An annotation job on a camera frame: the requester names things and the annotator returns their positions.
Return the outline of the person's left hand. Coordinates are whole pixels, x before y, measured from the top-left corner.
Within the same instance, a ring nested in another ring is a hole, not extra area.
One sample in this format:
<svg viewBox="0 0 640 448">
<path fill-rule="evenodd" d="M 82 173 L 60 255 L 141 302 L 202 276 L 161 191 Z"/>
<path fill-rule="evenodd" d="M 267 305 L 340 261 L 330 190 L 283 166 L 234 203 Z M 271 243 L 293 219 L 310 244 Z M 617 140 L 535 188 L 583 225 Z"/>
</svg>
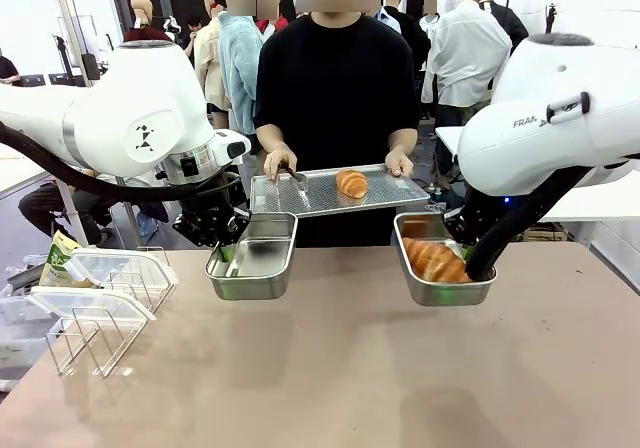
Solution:
<svg viewBox="0 0 640 448">
<path fill-rule="evenodd" d="M 408 177 L 413 171 L 413 162 L 401 149 L 391 150 L 386 155 L 385 165 L 394 177 Z"/>
</svg>

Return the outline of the person's right hand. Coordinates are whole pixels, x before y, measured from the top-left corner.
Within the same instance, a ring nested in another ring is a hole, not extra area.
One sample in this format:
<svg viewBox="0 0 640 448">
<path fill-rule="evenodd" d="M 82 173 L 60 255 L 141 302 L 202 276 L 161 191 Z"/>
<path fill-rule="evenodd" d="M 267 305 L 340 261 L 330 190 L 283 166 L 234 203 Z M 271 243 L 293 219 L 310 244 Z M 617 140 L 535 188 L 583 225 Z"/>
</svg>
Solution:
<svg viewBox="0 0 640 448">
<path fill-rule="evenodd" d="M 264 163 L 265 175 L 276 181 L 280 172 L 296 173 L 297 157 L 287 147 L 276 148 L 269 152 Z"/>
</svg>

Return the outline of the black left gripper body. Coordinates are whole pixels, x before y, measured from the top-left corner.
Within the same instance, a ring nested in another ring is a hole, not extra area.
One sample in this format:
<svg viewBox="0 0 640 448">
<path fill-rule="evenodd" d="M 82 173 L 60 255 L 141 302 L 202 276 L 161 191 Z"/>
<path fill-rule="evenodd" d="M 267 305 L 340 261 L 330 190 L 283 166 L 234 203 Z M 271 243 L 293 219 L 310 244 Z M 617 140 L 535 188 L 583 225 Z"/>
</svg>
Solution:
<svg viewBox="0 0 640 448">
<path fill-rule="evenodd" d="M 198 247 L 235 244 L 250 223 L 250 212 L 227 201 L 182 200 L 172 227 Z"/>
</svg>

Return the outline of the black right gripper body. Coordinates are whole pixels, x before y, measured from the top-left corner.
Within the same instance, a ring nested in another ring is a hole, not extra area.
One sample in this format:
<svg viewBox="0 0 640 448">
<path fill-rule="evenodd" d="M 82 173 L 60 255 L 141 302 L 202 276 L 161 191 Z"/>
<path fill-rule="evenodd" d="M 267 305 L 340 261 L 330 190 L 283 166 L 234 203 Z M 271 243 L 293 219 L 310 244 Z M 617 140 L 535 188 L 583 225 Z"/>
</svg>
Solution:
<svg viewBox="0 0 640 448">
<path fill-rule="evenodd" d="M 500 219 L 500 198 L 468 192 L 464 203 L 443 213 L 451 237 L 463 245 L 475 245 Z"/>
</svg>

